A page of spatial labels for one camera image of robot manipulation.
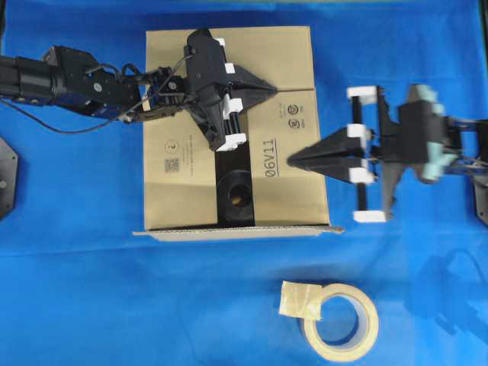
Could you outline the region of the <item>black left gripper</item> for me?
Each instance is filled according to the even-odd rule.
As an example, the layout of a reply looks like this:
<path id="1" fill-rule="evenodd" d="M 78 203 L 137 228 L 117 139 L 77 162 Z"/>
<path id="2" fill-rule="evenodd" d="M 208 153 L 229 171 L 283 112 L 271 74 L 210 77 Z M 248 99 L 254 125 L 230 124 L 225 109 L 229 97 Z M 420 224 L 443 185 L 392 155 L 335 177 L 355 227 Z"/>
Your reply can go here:
<path id="1" fill-rule="evenodd" d="M 187 38 L 185 61 L 189 100 L 187 110 L 214 152 L 229 152 L 246 141 L 239 113 L 270 98 L 278 90 L 247 69 L 226 61 L 225 41 L 207 28 Z M 234 88 L 229 77 L 233 76 Z"/>

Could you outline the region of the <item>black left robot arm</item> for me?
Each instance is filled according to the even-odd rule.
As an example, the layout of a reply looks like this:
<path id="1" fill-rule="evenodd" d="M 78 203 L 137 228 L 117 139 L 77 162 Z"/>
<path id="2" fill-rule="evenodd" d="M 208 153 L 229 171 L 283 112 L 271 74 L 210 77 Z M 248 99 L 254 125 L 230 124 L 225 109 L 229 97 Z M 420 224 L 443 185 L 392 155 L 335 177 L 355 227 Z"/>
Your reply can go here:
<path id="1" fill-rule="evenodd" d="M 225 41 L 207 28 L 187 37 L 184 56 L 173 67 L 141 72 L 118 69 L 90 53 L 53 46 L 41 60 L 1 58 L 1 102 L 56 106 L 104 125 L 173 117 L 187 111 L 214 152 L 247 141 L 239 115 L 274 97 L 278 90 L 247 69 L 228 62 Z"/>

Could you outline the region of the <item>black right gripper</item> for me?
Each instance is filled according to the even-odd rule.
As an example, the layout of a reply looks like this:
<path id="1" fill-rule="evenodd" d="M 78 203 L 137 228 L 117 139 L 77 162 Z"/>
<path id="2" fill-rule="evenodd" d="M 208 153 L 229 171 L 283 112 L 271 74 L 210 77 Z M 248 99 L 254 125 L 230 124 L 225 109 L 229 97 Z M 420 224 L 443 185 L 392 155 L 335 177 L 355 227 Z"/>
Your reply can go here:
<path id="1" fill-rule="evenodd" d="M 384 223 L 391 219 L 394 192 L 406 169 L 413 169 L 425 184 L 436 183 L 458 159 L 458 129 L 445 115 L 438 93 L 425 84 L 409 87 L 406 102 L 397 108 L 398 121 L 391 120 L 389 106 L 379 86 L 346 89 L 347 98 L 359 104 L 376 104 L 379 146 L 371 147 L 371 159 L 381 165 L 382 209 L 369 210 L 358 204 L 353 213 L 359 223 Z M 287 164 L 340 181 L 350 181 L 347 128 L 305 147 L 287 158 Z"/>

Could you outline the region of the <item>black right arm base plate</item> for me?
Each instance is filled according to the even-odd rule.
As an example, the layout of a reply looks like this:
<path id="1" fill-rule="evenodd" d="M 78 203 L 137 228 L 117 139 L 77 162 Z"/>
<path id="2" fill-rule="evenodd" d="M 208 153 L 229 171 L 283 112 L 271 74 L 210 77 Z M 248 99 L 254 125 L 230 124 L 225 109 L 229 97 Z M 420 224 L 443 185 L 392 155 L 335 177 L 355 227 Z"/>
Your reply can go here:
<path id="1" fill-rule="evenodd" d="M 487 218 L 487 177 L 477 176 L 474 178 L 474 193 L 477 217 L 488 224 Z"/>

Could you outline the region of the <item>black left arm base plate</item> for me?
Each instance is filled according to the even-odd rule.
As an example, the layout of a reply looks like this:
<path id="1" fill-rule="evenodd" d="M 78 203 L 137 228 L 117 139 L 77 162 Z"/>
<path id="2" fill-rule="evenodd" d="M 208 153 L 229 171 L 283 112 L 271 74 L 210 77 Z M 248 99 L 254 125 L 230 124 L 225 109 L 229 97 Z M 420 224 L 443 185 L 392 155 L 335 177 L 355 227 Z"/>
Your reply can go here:
<path id="1" fill-rule="evenodd" d="M 0 215 L 1 220 L 14 209 L 16 181 L 18 176 L 18 154 L 0 138 Z"/>

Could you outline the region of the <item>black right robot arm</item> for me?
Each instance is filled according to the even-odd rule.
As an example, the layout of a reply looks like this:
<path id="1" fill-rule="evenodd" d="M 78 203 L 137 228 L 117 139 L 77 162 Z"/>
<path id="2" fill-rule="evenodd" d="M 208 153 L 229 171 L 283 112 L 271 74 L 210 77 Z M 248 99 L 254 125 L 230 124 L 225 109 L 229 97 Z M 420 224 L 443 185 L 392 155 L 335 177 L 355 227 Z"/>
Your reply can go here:
<path id="1" fill-rule="evenodd" d="M 487 121 L 448 116 L 436 92 L 409 87 L 397 120 L 379 85 L 347 90 L 353 121 L 287 158 L 290 167 L 315 172 L 357 188 L 359 223 L 392 217 L 394 193 L 407 169 L 423 184 L 445 175 L 470 177 L 477 217 L 487 221 Z"/>

